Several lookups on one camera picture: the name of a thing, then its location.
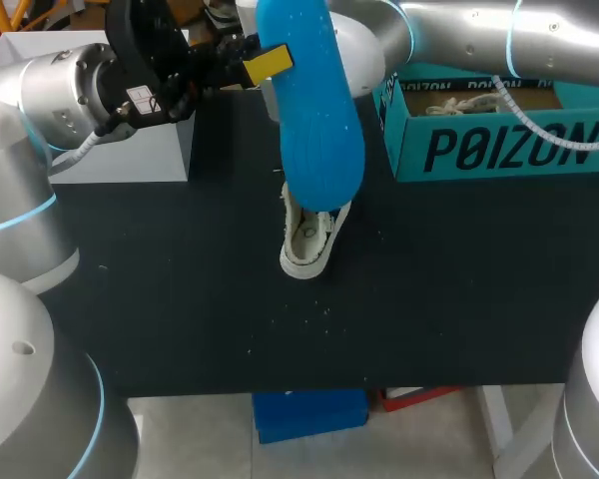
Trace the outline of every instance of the red box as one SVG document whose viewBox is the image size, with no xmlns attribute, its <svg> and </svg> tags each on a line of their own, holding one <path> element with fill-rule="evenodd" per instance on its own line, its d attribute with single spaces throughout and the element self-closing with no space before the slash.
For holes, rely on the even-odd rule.
<svg viewBox="0 0 599 479">
<path fill-rule="evenodd" d="M 419 404 L 420 402 L 425 402 L 430 399 L 434 399 L 435 397 L 444 396 L 446 394 L 450 394 L 451 392 L 455 392 L 462 389 L 461 387 L 435 387 L 431 389 L 422 389 L 421 391 L 414 391 L 410 394 L 406 394 L 404 396 L 395 397 L 394 399 L 388 399 L 385 396 L 384 390 L 377 391 L 377 396 L 379 397 L 379 401 L 381 401 L 381 405 L 387 412 L 396 411 L 398 409 L 403 409 L 404 407 L 412 406 L 414 404 Z"/>
</svg>

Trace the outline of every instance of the shoe sole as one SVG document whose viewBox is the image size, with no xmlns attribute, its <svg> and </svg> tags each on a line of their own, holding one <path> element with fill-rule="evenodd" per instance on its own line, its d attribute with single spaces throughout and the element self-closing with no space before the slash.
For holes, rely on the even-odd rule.
<svg viewBox="0 0 599 479">
<path fill-rule="evenodd" d="M 280 265 L 284 272 L 293 277 L 295 279 L 313 279 L 314 277 L 318 277 L 323 271 L 326 269 L 326 265 L 328 264 L 328 260 L 330 259 L 330 252 L 332 251 L 332 246 L 337 239 L 337 235 L 339 235 L 339 231 L 346 221 L 346 217 L 348 217 L 348 213 L 350 212 L 351 204 L 348 204 L 347 208 L 342 209 L 339 212 L 339 216 L 337 217 L 337 221 L 335 222 L 335 230 L 330 235 L 326 246 L 323 251 L 317 258 L 315 262 L 311 264 L 295 264 L 292 262 L 287 256 L 287 252 L 285 250 L 284 245 L 282 245 L 282 250 L 280 251 Z"/>
</svg>

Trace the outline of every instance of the blue box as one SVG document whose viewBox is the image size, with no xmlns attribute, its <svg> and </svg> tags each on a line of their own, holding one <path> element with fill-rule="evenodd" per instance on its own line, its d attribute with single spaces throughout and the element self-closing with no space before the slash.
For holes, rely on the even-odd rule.
<svg viewBox="0 0 599 479">
<path fill-rule="evenodd" d="M 362 390 L 256 393 L 253 411 L 260 443 L 362 426 L 368 402 Z"/>
<path fill-rule="evenodd" d="M 482 77 L 447 67 L 414 64 L 405 66 L 373 91 L 390 165 L 398 181 L 599 172 L 599 152 L 565 151 L 548 144 L 512 113 L 412 116 L 399 86 L 399 80 L 408 80 L 409 89 L 438 92 L 451 89 L 451 83 L 444 79 L 474 78 L 476 88 L 480 83 L 477 78 Z M 435 78 L 439 81 L 430 83 Z M 412 82 L 417 79 L 426 81 L 419 86 Z M 555 82 L 550 95 L 552 92 L 563 108 L 528 111 L 528 117 L 567 140 L 599 142 L 599 88 Z"/>
</svg>

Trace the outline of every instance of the white sneaker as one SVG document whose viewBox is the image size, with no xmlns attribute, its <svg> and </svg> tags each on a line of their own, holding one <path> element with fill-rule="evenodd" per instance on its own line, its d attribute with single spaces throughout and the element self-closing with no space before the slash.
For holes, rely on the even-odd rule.
<svg viewBox="0 0 599 479">
<path fill-rule="evenodd" d="M 287 209 L 284 245 L 280 252 L 282 269 L 295 279 L 317 277 L 326 268 L 350 203 L 335 212 L 308 212 L 296 203 L 287 183 L 282 187 L 282 199 Z"/>
</svg>

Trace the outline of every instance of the black mat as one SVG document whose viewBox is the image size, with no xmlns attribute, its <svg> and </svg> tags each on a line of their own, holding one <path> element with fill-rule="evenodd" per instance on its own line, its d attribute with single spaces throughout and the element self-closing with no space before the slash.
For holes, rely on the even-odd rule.
<svg viewBox="0 0 599 479">
<path fill-rule="evenodd" d="M 189 185 L 57 188 L 82 260 L 43 296 L 56 324 L 131 396 L 563 381 L 599 296 L 599 175 L 397 184 L 360 115 L 323 277 L 282 273 L 277 129 L 227 94 Z"/>
</svg>

